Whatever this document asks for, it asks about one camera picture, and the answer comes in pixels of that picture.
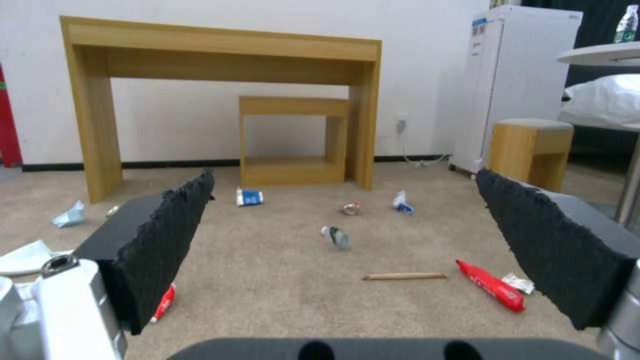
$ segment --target white pillow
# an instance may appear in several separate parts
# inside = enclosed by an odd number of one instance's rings
[[[621,126],[640,123],[640,74],[620,74],[568,87],[563,111],[596,117]]]

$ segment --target electrical outlet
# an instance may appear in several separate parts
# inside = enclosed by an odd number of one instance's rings
[[[399,113],[398,117],[397,117],[397,122],[396,122],[396,133],[398,133],[398,135],[401,135],[402,133],[404,133],[404,130],[406,129],[407,126],[407,119],[408,119],[408,115],[406,113]]]

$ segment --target beige carpet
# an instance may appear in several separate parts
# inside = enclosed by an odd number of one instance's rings
[[[77,246],[105,212],[159,192],[199,169],[126,170],[125,186],[89,205],[88,221],[57,229],[51,218],[86,201],[82,172],[21,174],[0,182],[0,253],[35,239],[54,250]],[[218,199],[208,205],[176,278],[177,301],[158,324],[129,337],[129,359],[162,359],[197,341],[221,337],[546,337],[593,346],[595,331],[573,330],[539,293],[516,315],[476,288],[456,258],[495,275],[523,275],[476,187],[445,163],[416,169],[376,165],[373,192],[351,183],[265,187],[266,203],[235,206],[237,168],[216,169]],[[619,177],[570,168],[566,191],[615,203]],[[390,208],[406,190],[415,216]],[[362,214],[337,208],[358,201]],[[322,225],[347,231],[353,250],[338,252]],[[448,280],[363,282],[367,272],[439,271]]]

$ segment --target blue and white packaging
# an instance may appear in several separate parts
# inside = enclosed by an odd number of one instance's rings
[[[236,204],[238,206],[260,205],[264,202],[262,192],[253,190],[236,189]]]
[[[413,206],[409,205],[406,201],[406,192],[401,191],[396,194],[393,201],[393,207],[400,213],[404,213],[407,215],[413,215],[415,209]]]

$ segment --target wooden stool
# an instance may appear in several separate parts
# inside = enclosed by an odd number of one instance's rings
[[[240,180],[242,186],[342,183],[345,176],[349,101],[311,97],[240,96]],[[324,156],[247,158],[247,115],[324,115]]]
[[[559,192],[573,126],[560,121],[509,119],[493,125],[489,169]]]

